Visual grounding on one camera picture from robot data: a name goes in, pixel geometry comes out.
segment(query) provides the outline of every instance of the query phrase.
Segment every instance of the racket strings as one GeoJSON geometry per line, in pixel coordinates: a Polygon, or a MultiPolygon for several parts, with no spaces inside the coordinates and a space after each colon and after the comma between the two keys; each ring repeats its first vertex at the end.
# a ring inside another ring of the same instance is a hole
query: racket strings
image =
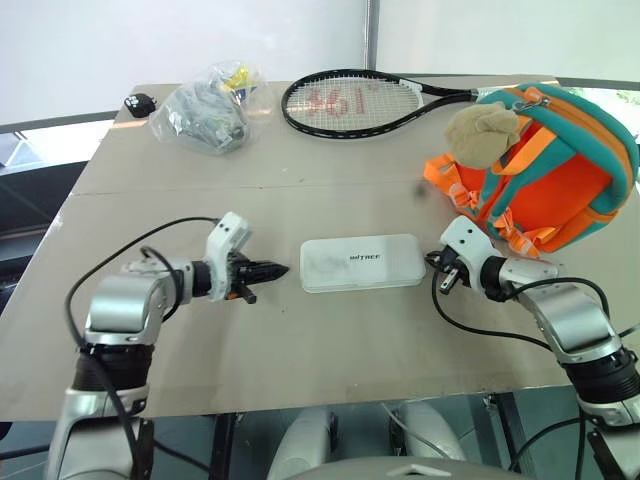
{"type": "Polygon", "coordinates": [[[410,88],[380,78],[339,76],[308,82],[292,92],[287,113],[312,128],[361,130],[402,118],[420,106],[410,88]]]}

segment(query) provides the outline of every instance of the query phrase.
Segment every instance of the backpack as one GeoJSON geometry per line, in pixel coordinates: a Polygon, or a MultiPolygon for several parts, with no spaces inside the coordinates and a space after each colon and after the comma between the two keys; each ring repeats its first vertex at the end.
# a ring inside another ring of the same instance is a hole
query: backpack
{"type": "Polygon", "coordinates": [[[515,252],[553,252],[606,226],[635,185],[638,147],[593,103],[551,85],[491,93],[518,115],[520,141],[484,170],[450,153],[428,160],[424,177],[459,213],[515,252]]]}

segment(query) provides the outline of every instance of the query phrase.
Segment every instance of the tennis racket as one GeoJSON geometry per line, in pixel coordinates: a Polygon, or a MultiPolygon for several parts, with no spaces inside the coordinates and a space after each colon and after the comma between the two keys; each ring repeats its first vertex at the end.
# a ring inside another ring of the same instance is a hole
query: tennis racket
{"type": "Polygon", "coordinates": [[[443,105],[475,100],[477,91],[434,87],[374,70],[327,70],[293,83],[282,96],[296,130],[336,139],[390,132],[443,105]],[[424,102],[423,94],[441,97],[424,102]]]}

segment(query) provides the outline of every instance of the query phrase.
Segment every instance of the cable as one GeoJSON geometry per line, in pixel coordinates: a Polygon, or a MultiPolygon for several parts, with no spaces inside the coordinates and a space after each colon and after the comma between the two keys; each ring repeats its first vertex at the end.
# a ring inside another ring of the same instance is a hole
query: cable
{"type": "Polygon", "coordinates": [[[207,467],[204,463],[200,463],[199,461],[185,455],[184,453],[176,452],[175,450],[167,447],[166,445],[163,445],[162,443],[160,443],[158,440],[155,440],[155,439],[153,440],[153,446],[156,447],[161,452],[164,452],[167,455],[171,455],[172,457],[182,460],[183,462],[187,462],[193,465],[194,467],[197,467],[200,470],[209,474],[209,467],[207,467]]]}
{"type": "Polygon", "coordinates": [[[504,300],[511,300],[514,297],[517,297],[525,290],[529,290],[530,288],[541,287],[543,285],[555,285],[557,283],[581,283],[583,285],[587,285],[591,287],[600,297],[600,303],[602,304],[602,310],[605,315],[609,317],[609,301],[607,300],[607,296],[604,293],[604,290],[600,288],[600,286],[592,282],[591,280],[587,280],[586,278],[580,277],[558,277],[558,278],[548,278],[546,280],[538,280],[536,282],[527,283],[526,285],[522,285],[521,287],[516,288],[513,292],[509,293],[504,300]]]}
{"type": "Polygon", "coordinates": [[[633,332],[637,332],[638,330],[640,330],[640,323],[636,323],[633,327],[629,327],[626,330],[623,330],[618,334],[618,336],[620,338],[624,338],[627,335],[631,335],[633,332]]]}
{"type": "Polygon", "coordinates": [[[115,259],[115,258],[119,257],[120,255],[122,255],[124,252],[126,252],[131,247],[133,247],[136,243],[144,240],[145,238],[150,237],[151,235],[153,235],[155,233],[158,233],[161,230],[164,230],[166,228],[172,227],[172,226],[177,225],[179,223],[194,222],[194,221],[205,221],[205,222],[211,222],[213,224],[217,224],[220,221],[220,219],[219,218],[211,218],[211,217],[184,217],[184,218],[178,218],[178,219],[173,220],[171,222],[168,222],[168,223],[165,223],[163,225],[160,225],[159,227],[156,227],[156,228],[154,228],[152,230],[149,230],[147,233],[143,233],[142,235],[140,235],[140,236],[134,238],[133,240],[131,240],[129,243],[127,243],[126,245],[124,245],[123,247],[118,249],[115,253],[109,255],[107,258],[105,258],[100,263],[98,263],[95,267],[93,267],[91,270],[89,270],[87,273],[85,273],[82,277],[80,277],[76,281],[76,283],[73,284],[73,286],[69,290],[69,293],[67,293],[67,296],[65,297],[64,307],[65,307],[67,327],[69,328],[69,332],[71,333],[71,336],[73,337],[73,340],[75,341],[75,343],[78,346],[78,348],[84,347],[85,346],[85,341],[84,341],[84,338],[82,338],[82,335],[80,334],[80,331],[78,330],[78,327],[76,326],[76,324],[75,324],[75,322],[73,320],[73,312],[71,311],[71,301],[73,300],[73,296],[78,291],[78,289],[82,286],[82,284],[85,281],[87,281],[87,279],[89,277],[91,277],[91,275],[96,273],[98,270],[100,270],[106,264],[111,262],[113,259],[115,259]]]}
{"type": "Polygon", "coordinates": [[[49,445],[40,445],[38,447],[22,448],[20,450],[13,450],[10,452],[0,452],[0,461],[10,460],[12,458],[25,457],[27,455],[34,455],[36,453],[46,452],[49,450],[49,445]]]}
{"type": "Polygon", "coordinates": [[[538,433],[536,433],[533,437],[527,440],[525,444],[520,448],[520,450],[518,450],[518,452],[515,454],[515,456],[511,460],[511,464],[509,465],[509,468],[507,470],[509,470],[510,472],[513,472],[514,468],[516,468],[516,465],[518,465],[518,462],[520,461],[522,456],[527,452],[527,450],[529,450],[529,448],[531,448],[531,446],[534,443],[536,443],[538,440],[544,437],[547,433],[551,433],[554,430],[557,430],[558,428],[566,427],[568,425],[573,425],[579,422],[580,422],[579,418],[572,418],[570,420],[563,420],[562,422],[554,423],[553,425],[549,425],[548,427],[543,428],[538,433]]]}
{"type": "Polygon", "coordinates": [[[587,435],[587,416],[582,408],[580,408],[580,432],[578,435],[578,456],[576,458],[576,476],[575,480],[582,478],[582,465],[584,464],[584,447],[587,435]]]}
{"type": "Polygon", "coordinates": [[[422,435],[414,432],[413,430],[411,430],[409,427],[407,427],[404,423],[402,423],[402,421],[396,417],[393,412],[389,409],[389,407],[387,407],[386,404],[380,402],[380,405],[382,406],[382,408],[384,408],[384,410],[387,412],[387,415],[389,415],[389,418],[391,420],[393,420],[395,422],[396,425],[398,425],[402,430],[405,431],[405,433],[411,435],[413,438],[421,441],[422,443],[424,443],[427,447],[430,447],[432,449],[434,449],[442,458],[451,458],[451,456],[449,456],[447,454],[447,452],[445,452],[444,450],[442,450],[440,447],[438,447],[437,445],[435,445],[433,442],[427,440],[426,438],[424,438],[422,435]]]}
{"type": "MultiPolygon", "coordinates": [[[[111,382],[111,380],[109,378],[109,375],[107,374],[106,370],[104,369],[102,364],[97,359],[95,359],[94,357],[90,356],[89,350],[87,348],[87,343],[86,343],[84,337],[81,335],[80,331],[78,330],[78,327],[76,326],[75,320],[73,319],[73,312],[71,310],[71,302],[73,300],[73,296],[75,295],[75,293],[82,286],[82,284],[89,277],[91,277],[91,275],[96,273],[98,270],[100,270],[102,267],[107,265],[113,259],[115,259],[118,256],[122,255],[125,251],[127,251],[129,248],[134,246],[136,243],[144,240],[145,238],[150,237],[151,235],[153,235],[153,234],[155,234],[155,233],[157,233],[157,232],[159,232],[161,230],[164,230],[164,229],[166,229],[168,227],[171,227],[173,225],[177,225],[179,223],[184,223],[184,222],[192,222],[192,221],[207,221],[207,222],[211,222],[211,223],[213,223],[215,225],[215,224],[217,224],[219,222],[219,219],[211,218],[211,217],[184,217],[184,218],[179,218],[179,219],[173,220],[171,222],[165,223],[165,224],[160,225],[160,226],[158,226],[158,227],[156,227],[156,228],[154,228],[152,230],[149,230],[146,233],[143,233],[142,235],[139,235],[138,237],[134,238],[129,243],[127,243],[126,245],[124,245],[123,247],[118,249],[115,253],[109,255],[107,258],[102,260],[95,267],[93,267],[91,270],[89,270],[87,273],[85,273],[82,277],[80,277],[73,284],[73,286],[71,287],[71,289],[67,293],[67,296],[65,297],[65,300],[64,300],[65,320],[66,320],[69,332],[71,334],[71,337],[73,338],[73,340],[76,343],[78,349],[80,350],[80,354],[86,356],[87,359],[89,359],[89,365],[91,366],[91,369],[94,371],[94,373],[96,374],[96,376],[100,380],[100,383],[102,384],[105,392],[107,393],[109,399],[111,400],[111,403],[113,404],[114,409],[116,410],[116,413],[117,413],[117,416],[118,416],[118,420],[119,420],[120,424],[122,425],[122,428],[124,430],[125,436],[127,437],[127,443],[129,444],[129,451],[131,453],[131,459],[132,459],[132,462],[133,462],[134,471],[138,471],[139,470],[139,463],[138,463],[138,455],[137,455],[137,448],[136,448],[136,438],[135,438],[135,434],[133,432],[133,427],[131,425],[131,418],[129,417],[126,409],[124,408],[124,405],[122,404],[122,400],[120,400],[120,397],[118,396],[118,392],[115,389],[115,387],[113,386],[113,383],[111,382]]],[[[147,247],[147,250],[149,252],[152,251],[152,249],[150,249],[149,247],[147,247]]],[[[155,253],[152,253],[152,254],[154,254],[154,256],[156,256],[156,258],[158,258],[158,260],[160,260],[162,262],[162,260],[160,259],[160,257],[162,257],[162,255],[160,255],[155,250],[153,250],[153,252],[155,252],[155,253]]],[[[164,259],[164,262],[166,262],[165,266],[167,266],[167,264],[169,262],[167,262],[167,260],[164,257],[162,257],[162,259],[164,259]]],[[[172,278],[174,279],[174,281],[176,281],[176,282],[178,281],[177,276],[173,276],[173,274],[172,274],[172,278]]],[[[176,293],[176,301],[177,301],[179,295],[180,294],[176,293]]],[[[168,312],[167,315],[165,315],[165,318],[164,318],[165,320],[170,316],[169,313],[171,315],[173,314],[172,311],[168,312]]]]}
{"type": "Polygon", "coordinates": [[[176,313],[176,310],[178,310],[178,307],[180,306],[180,304],[182,303],[182,282],[180,281],[180,277],[178,276],[178,272],[176,272],[174,270],[174,268],[171,266],[171,264],[169,263],[169,261],[164,257],[164,255],[162,255],[159,251],[157,251],[155,248],[151,248],[149,246],[144,246],[140,248],[140,253],[142,253],[142,255],[144,255],[145,257],[149,258],[149,257],[155,257],[157,258],[160,263],[162,263],[162,265],[164,265],[164,267],[169,271],[169,274],[171,275],[171,279],[173,280],[173,288],[176,291],[176,299],[173,302],[173,305],[171,306],[171,310],[169,310],[163,317],[162,317],[162,321],[166,322],[167,320],[169,320],[171,318],[171,316],[176,313]]]}
{"type": "Polygon", "coordinates": [[[444,312],[444,310],[442,310],[442,307],[440,306],[440,302],[438,301],[438,271],[437,270],[433,272],[433,278],[431,280],[431,298],[433,300],[433,305],[436,307],[436,310],[438,311],[440,316],[446,322],[450,323],[456,328],[464,330],[465,332],[476,333],[478,335],[488,335],[490,337],[513,338],[515,340],[522,340],[525,342],[533,343],[534,345],[542,347],[545,350],[551,350],[549,345],[547,345],[541,340],[538,340],[537,338],[528,337],[526,335],[520,335],[518,333],[500,332],[500,331],[494,331],[494,330],[482,330],[479,328],[468,327],[467,325],[463,325],[461,323],[456,322],[449,315],[447,315],[444,312]]]}

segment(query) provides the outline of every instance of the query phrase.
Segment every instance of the stuffed animal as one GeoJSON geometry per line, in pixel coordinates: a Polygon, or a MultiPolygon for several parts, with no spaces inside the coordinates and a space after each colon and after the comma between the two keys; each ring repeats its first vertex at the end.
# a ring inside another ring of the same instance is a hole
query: stuffed animal
{"type": "Polygon", "coordinates": [[[445,136],[459,164],[484,170],[520,141],[518,117],[502,102],[472,105],[453,117],[445,136]]]}

